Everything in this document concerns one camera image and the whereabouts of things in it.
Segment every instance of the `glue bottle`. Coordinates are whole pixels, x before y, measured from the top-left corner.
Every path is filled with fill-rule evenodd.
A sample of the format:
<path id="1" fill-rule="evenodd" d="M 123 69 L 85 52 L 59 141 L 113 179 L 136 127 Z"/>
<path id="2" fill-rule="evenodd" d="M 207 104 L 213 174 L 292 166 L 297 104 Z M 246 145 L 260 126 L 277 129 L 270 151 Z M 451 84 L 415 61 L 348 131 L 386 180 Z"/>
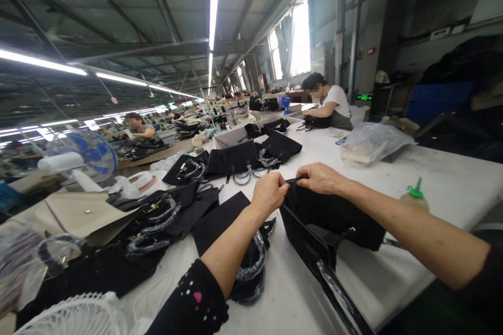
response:
<path id="1" fill-rule="evenodd" d="M 400 200 L 407 202 L 409 204 L 412 204 L 413 206 L 416 206 L 417 208 L 423 209 L 426 212 L 430 211 L 430 206 L 428 205 L 428 202 L 424 198 L 423 193 L 421 192 L 421 182 L 423 178 L 419 177 L 418 184 L 416 187 L 409 186 L 407 190 L 409 192 L 405 193 Z"/>

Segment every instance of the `white t-shirt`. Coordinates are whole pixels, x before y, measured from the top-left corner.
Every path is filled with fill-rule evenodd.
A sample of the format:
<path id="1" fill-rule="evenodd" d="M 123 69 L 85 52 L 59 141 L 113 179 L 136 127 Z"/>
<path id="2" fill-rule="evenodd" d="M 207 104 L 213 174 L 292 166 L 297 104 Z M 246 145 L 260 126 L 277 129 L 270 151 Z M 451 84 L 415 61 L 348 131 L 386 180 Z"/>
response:
<path id="1" fill-rule="evenodd" d="M 327 102 L 337 103 L 335 111 L 347 118 L 351 118 L 351 111 L 349 110 L 349 103 L 347 102 L 346 93 L 344 93 L 344 90 L 340 86 L 333 85 L 330 88 L 321 107 L 324 107 Z"/>

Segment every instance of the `electric fan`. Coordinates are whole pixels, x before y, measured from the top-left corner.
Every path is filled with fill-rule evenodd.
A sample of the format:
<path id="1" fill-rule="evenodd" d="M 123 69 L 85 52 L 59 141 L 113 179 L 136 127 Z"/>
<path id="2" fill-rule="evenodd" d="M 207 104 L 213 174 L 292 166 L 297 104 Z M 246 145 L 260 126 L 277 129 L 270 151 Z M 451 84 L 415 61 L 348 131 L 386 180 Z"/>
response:
<path id="1" fill-rule="evenodd" d="M 290 106 L 290 98 L 286 95 L 286 94 L 280 94 L 280 96 L 278 97 L 278 105 L 279 107 L 282 107 L 284 108 L 284 112 L 283 112 L 283 115 L 288 115 L 288 114 L 291 114 L 292 112 L 288 109 L 288 107 Z"/>
<path id="2" fill-rule="evenodd" d="M 47 148 L 49 157 L 38 162 L 38 168 L 48 174 L 60 173 L 75 178 L 86 192 L 103 191 L 99 182 L 112 176 L 117 168 L 114 150 L 100 135 L 75 130 L 55 135 Z"/>
<path id="3" fill-rule="evenodd" d="M 51 306 L 14 335 L 123 335 L 126 316 L 113 292 L 86 293 Z"/>

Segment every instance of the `ceiling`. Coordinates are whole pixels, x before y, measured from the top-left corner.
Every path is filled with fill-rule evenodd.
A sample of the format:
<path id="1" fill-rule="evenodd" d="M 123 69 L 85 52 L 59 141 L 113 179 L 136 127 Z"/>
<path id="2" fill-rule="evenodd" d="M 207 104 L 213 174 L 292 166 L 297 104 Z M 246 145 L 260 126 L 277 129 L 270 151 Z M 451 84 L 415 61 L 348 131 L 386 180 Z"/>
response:
<path id="1" fill-rule="evenodd" d="M 233 65 L 247 51 L 278 1 L 218 0 L 217 69 Z M 143 75 L 199 95 L 208 83 L 208 13 L 209 0 L 0 0 L 0 44 L 53 61 Z M 0 61 L 0 128 L 62 119 L 63 113 L 91 117 L 178 99 L 164 92 L 150 98 L 140 86 L 103 84 L 90 75 Z"/>

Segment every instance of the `black sleeve with polka dots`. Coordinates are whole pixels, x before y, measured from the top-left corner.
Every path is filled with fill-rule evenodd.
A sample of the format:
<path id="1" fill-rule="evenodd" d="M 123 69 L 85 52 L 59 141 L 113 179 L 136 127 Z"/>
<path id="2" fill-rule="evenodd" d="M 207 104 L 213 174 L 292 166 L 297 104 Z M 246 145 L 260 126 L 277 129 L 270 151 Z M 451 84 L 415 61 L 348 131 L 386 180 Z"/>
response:
<path id="1" fill-rule="evenodd" d="M 217 281 L 197 259 L 182 276 L 147 334 L 213 334 L 229 319 L 228 309 Z"/>

